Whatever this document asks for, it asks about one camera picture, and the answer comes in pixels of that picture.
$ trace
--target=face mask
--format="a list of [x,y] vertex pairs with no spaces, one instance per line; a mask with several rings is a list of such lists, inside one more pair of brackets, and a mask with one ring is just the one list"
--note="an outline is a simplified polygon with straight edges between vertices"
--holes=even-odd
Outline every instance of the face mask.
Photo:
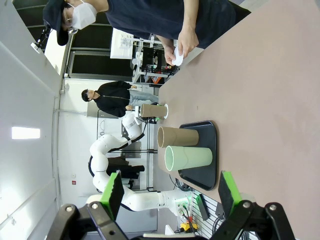
[[72,27],[75,29],[83,29],[96,21],[97,10],[91,4],[83,2],[76,7],[72,7],[74,8],[72,14]]

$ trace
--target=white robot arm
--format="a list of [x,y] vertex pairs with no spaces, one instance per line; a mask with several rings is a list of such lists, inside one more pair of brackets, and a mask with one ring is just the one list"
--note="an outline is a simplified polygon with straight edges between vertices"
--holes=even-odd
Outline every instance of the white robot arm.
[[[112,149],[121,149],[127,144],[131,144],[131,140],[136,140],[142,134],[134,112],[127,113],[122,120],[122,124],[128,132],[128,139],[105,134],[90,147],[92,155],[91,170],[94,173],[93,184],[101,192],[105,190],[109,181],[109,176],[106,172],[108,168],[106,153]],[[180,189],[146,193],[135,193],[126,186],[123,186],[123,189],[124,195],[121,203],[133,211],[169,208],[171,212],[179,216],[182,212],[185,213],[182,205],[188,205],[191,199],[190,192],[181,191]],[[99,200],[100,197],[101,195],[91,196],[88,202]]]

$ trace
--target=black tray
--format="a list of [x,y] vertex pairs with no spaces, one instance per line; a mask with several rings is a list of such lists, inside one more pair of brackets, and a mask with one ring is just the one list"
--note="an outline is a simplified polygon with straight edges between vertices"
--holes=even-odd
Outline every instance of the black tray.
[[194,129],[198,131],[199,142],[195,146],[198,148],[209,148],[212,151],[212,162],[208,166],[199,166],[179,170],[181,178],[188,182],[209,191],[213,189],[217,181],[217,166],[218,166],[218,148],[217,148],[217,130],[211,121],[199,121],[186,123],[180,126],[181,129]]

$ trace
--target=cup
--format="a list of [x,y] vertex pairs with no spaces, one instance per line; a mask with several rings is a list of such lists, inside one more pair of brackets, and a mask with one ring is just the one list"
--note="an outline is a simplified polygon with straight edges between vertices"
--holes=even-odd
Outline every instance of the cup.
[[151,104],[141,105],[141,117],[160,117],[163,118],[167,115],[167,107]]
[[210,148],[190,146],[167,146],[164,156],[168,171],[207,166],[213,159]]
[[158,146],[195,146],[199,141],[197,130],[160,126],[158,129]]

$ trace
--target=brown paper cup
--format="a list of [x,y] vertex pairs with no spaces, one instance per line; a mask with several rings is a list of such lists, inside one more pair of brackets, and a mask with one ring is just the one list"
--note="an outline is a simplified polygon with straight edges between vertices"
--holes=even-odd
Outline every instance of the brown paper cup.
[[158,146],[195,146],[199,142],[197,130],[160,126],[158,129]]
[[165,106],[142,104],[141,117],[160,117],[163,118],[167,115],[167,108]]

